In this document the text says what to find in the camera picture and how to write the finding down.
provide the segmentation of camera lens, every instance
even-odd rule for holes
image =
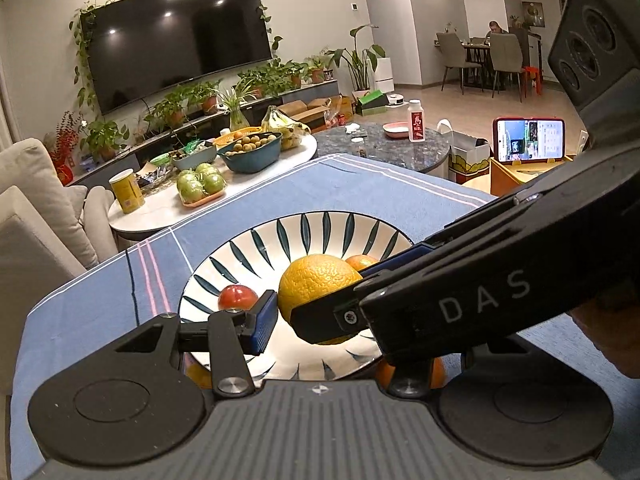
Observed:
[[[569,66],[569,64],[565,61],[560,62],[560,70],[562,71],[562,75],[564,79],[574,87],[576,90],[580,89],[580,80],[578,76],[575,75],[574,69]]]
[[[569,52],[571,53],[574,61],[580,70],[582,70],[591,79],[596,79],[600,70],[598,69],[598,62],[594,56],[591,48],[587,45],[582,38],[577,35],[572,35],[569,39]]]
[[[586,9],[584,11],[584,24],[602,50],[611,52],[615,49],[616,37],[613,35],[613,30],[611,30],[607,20],[599,12],[593,9]]]

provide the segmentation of white bottle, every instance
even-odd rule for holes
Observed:
[[[409,114],[409,140],[411,142],[424,142],[424,108],[418,99],[411,99],[407,108]]]

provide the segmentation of blue tablecloth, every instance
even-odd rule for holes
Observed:
[[[136,326],[132,278],[141,322],[176,310],[193,269],[236,234],[270,219],[310,210],[349,210],[379,217],[414,241],[491,200],[485,193],[388,164],[329,155],[213,205],[119,254],[47,296],[29,314],[11,403],[11,470],[23,480],[43,463],[27,423],[27,405],[47,378]],[[600,384],[616,412],[599,462],[618,478],[640,476],[640,381],[626,379],[582,336],[568,316],[524,334]],[[448,373],[460,370],[446,358]]]

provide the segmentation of glass vase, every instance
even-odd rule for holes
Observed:
[[[229,117],[229,129],[232,132],[241,130],[242,128],[248,128],[249,126],[249,121],[246,120],[242,110],[239,108],[238,110],[231,110],[231,115]]]

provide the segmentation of yellow can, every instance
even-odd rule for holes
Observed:
[[[140,186],[133,170],[125,170],[109,179],[113,194],[116,196],[124,214],[133,213],[142,207],[145,198],[142,196]]]

